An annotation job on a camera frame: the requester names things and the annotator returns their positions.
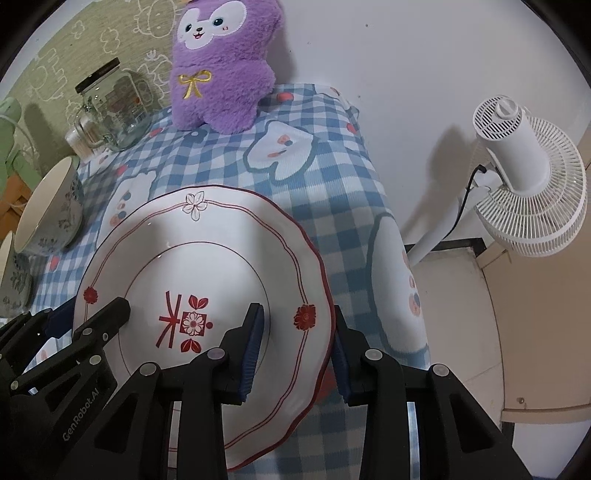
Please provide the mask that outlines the floral ceramic bowl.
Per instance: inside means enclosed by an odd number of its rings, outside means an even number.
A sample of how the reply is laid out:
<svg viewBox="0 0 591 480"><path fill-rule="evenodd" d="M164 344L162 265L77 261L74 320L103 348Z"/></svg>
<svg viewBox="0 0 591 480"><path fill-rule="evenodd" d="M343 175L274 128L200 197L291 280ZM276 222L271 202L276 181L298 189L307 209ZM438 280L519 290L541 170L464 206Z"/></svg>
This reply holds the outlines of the floral ceramic bowl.
<svg viewBox="0 0 591 480"><path fill-rule="evenodd" d="M28 258L15 250L12 231L6 235L1 244L0 278L1 317L16 317L29 305L32 276Z"/></svg>
<svg viewBox="0 0 591 480"><path fill-rule="evenodd" d="M60 160L34 189L14 235L19 254L48 257L69 245L83 219L79 159Z"/></svg>

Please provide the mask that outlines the beige round cabinet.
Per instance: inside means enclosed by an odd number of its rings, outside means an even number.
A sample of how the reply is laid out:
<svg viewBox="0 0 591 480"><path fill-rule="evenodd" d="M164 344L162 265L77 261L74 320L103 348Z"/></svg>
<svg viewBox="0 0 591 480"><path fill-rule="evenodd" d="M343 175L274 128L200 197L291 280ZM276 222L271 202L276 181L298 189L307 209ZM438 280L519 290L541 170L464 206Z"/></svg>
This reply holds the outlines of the beige round cabinet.
<svg viewBox="0 0 591 480"><path fill-rule="evenodd" d="M526 258L493 243L477 258L496 317L504 422L590 417L590 224L563 251Z"/></svg>

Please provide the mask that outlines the toothpick holder jar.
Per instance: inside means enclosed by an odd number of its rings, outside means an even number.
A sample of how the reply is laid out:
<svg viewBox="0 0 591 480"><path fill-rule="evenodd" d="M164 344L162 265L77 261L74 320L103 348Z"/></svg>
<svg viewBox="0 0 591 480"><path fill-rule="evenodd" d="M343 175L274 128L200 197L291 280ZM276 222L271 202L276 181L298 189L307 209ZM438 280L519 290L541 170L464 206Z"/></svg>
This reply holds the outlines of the toothpick holder jar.
<svg viewBox="0 0 591 480"><path fill-rule="evenodd" d="M101 147L98 128L87 114L82 114L74 120L65 140L81 160L97 154Z"/></svg>

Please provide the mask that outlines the purple plush toy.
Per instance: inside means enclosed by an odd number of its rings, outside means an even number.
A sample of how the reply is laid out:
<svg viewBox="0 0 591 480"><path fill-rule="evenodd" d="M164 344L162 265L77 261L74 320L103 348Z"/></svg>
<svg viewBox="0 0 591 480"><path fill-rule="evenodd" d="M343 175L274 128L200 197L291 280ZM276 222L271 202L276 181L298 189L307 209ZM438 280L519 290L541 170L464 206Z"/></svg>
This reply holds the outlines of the purple plush toy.
<svg viewBox="0 0 591 480"><path fill-rule="evenodd" d="M207 124L217 133L252 128L276 75L266 61L283 27L276 1L190 1L176 24L169 88L179 130Z"/></svg>

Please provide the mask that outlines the green patterned wall mat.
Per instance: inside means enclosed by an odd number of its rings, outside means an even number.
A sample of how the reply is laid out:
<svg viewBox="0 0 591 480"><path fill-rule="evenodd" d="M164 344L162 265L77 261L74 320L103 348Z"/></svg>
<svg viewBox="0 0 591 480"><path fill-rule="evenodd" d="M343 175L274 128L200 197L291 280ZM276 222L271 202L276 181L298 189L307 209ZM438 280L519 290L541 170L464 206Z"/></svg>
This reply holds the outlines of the green patterned wall mat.
<svg viewBox="0 0 591 480"><path fill-rule="evenodd" d="M92 1L40 43L1 96L37 106L52 128L70 125L81 107L75 86L108 61L133 76L145 107L170 104L169 73L174 27L183 1Z"/></svg>

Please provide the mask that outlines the blue checkered tablecloth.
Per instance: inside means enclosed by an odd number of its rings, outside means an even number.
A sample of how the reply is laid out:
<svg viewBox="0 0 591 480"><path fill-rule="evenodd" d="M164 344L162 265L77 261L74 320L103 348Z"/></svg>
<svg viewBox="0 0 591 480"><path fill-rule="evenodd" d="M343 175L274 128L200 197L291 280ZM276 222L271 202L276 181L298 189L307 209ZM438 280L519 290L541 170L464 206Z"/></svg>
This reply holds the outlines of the blue checkered tablecloth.
<svg viewBox="0 0 591 480"><path fill-rule="evenodd" d="M185 186L228 185L270 198L303 226L349 326L401 364L428 368L418 287L358 116L338 91L314 84L277 86L256 124L238 135L183 132L168 110L158 112L136 146L82 167L85 226L70 249L34 260L33 309L59 306L77 292L118 222L110 213L116 194L148 201Z"/></svg>

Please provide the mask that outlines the white plate red pattern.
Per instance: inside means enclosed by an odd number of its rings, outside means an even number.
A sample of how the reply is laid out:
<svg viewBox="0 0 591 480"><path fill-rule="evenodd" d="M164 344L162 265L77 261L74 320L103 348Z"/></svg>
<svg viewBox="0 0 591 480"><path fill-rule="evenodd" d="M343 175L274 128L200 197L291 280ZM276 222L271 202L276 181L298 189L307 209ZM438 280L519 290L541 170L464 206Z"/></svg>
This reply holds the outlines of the white plate red pattern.
<svg viewBox="0 0 591 480"><path fill-rule="evenodd" d="M308 235L259 194L187 187L128 214L81 280L73 323L111 300L130 317L105 347L118 382L143 363L183 365L221 344L253 303L264 329L252 389L222 410L226 464L239 469L276 448L310 411L335 330L325 268Z"/></svg>

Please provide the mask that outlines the glass jar black lid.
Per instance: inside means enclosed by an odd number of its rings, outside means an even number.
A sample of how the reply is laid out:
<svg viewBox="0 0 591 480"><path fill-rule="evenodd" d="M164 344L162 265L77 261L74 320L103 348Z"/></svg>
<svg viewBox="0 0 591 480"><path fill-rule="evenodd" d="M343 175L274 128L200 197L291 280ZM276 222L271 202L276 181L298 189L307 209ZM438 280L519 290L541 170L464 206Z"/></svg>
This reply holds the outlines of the glass jar black lid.
<svg viewBox="0 0 591 480"><path fill-rule="evenodd" d="M75 86L82 98L74 128L90 149L123 151L147 133L151 119L131 75L117 57Z"/></svg>

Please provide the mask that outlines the white standing fan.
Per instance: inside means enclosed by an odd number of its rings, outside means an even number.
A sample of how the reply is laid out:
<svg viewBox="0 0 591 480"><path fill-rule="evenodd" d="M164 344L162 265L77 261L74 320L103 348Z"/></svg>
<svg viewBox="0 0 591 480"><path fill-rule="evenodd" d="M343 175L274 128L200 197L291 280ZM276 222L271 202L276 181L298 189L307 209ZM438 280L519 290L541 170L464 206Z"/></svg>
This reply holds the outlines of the white standing fan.
<svg viewBox="0 0 591 480"><path fill-rule="evenodd" d="M409 254L421 262L470 212L501 246L530 258L569 246L587 211L585 166L570 137L506 95L484 100L472 117L473 170L438 224Z"/></svg>

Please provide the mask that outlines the green desk fan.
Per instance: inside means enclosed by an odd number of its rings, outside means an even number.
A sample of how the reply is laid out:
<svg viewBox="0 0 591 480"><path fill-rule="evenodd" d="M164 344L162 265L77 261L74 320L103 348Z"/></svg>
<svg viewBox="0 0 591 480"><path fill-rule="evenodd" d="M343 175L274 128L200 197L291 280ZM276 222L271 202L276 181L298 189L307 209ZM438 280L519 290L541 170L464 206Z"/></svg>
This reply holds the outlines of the green desk fan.
<svg viewBox="0 0 591 480"><path fill-rule="evenodd" d="M28 133L19 125L22 115L20 103L12 97L1 101L1 193L4 193L8 179L17 175L33 191L41 181L41 176L34 168L35 148ZM15 140L15 133L20 131L29 143L29 151L23 151Z"/></svg>

